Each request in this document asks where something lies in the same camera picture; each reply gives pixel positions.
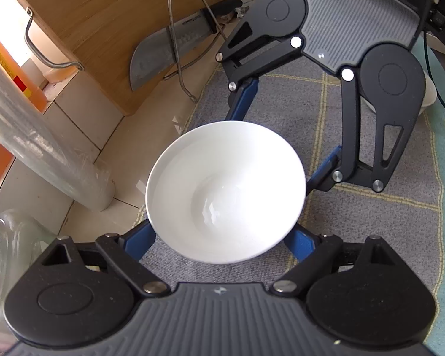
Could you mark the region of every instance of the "glass jar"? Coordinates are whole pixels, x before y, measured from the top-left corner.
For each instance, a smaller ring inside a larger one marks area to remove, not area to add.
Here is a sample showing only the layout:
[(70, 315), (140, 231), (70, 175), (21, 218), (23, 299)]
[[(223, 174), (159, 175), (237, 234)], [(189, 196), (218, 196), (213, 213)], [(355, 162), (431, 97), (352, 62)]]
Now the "glass jar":
[(0, 214), (0, 351), (8, 349), (14, 337), (3, 317), (3, 304), (10, 289), (56, 238), (37, 220), (19, 210)]

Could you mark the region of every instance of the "bright window light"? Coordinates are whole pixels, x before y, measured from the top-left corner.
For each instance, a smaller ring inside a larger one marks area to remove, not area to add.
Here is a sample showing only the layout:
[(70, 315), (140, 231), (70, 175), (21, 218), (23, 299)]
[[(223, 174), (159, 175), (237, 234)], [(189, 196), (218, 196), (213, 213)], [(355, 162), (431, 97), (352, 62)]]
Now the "bright window light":
[(0, 41), (20, 65), (31, 54), (24, 40), (28, 19), (17, 0), (0, 0)]

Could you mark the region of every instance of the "gray cloth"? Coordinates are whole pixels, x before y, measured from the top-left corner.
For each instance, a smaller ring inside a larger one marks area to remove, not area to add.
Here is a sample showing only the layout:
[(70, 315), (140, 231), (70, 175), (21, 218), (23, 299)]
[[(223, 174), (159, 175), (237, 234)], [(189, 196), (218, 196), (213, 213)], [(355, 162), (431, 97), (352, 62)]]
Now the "gray cloth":
[[(189, 121), (189, 129), (223, 120), (228, 111), (227, 78), (217, 70)], [(246, 121), (272, 129), (297, 151), (307, 176), (341, 143), (341, 93), (339, 81), (328, 77), (303, 58), (260, 78), (259, 93)], [(375, 115), (362, 105), (361, 159), (372, 162)], [(396, 130), (388, 129), (392, 146)], [(314, 191), (306, 200), (300, 222), (316, 234), (337, 234), (345, 241), (362, 242), (381, 235), (430, 290), (439, 270), (439, 183), (431, 150), (431, 132), (420, 116), (411, 140), (383, 193), (349, 184), (330, 192)], [(260, 205), (260, 212), (270, 201)], [(145, 217), (142, 209), (141, 218)], [(157, 238), (141, 263), (170, 283), (273, 282), (295, 264), (283, 243), (269, 252), (231, 265), (208, 265), (188, 260)]]

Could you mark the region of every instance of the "plastic wrap roll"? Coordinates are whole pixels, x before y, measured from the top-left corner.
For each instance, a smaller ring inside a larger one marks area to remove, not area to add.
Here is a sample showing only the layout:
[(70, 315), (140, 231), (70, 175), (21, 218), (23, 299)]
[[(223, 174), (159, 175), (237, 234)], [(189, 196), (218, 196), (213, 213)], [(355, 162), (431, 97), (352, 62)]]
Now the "plastic wrap roll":
[(0, 143), (53, 186), (93, 211), (104, 210), (114, 195), (110, 172), (98, 169), (51, 132), (0, 66)]

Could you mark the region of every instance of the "bottle label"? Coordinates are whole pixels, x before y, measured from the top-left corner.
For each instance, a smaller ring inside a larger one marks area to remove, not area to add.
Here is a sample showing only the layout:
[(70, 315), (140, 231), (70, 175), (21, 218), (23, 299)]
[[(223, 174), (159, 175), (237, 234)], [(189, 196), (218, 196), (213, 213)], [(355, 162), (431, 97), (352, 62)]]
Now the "bottle label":
[(25, 85), (24, 82), (22, 82), (22, 80), (18, 77), (18, 75), (13, 72), (12, 68), (7, 64), (1, 52), (0, 52), (0, 65), (3, 67), (5, 72), (10, 76), (13, 82), (17, 85), (20, 91), (22, 91), (23, 94), (26, 96), (26, 98), (29, 99), (32, 94), (32, 91)]

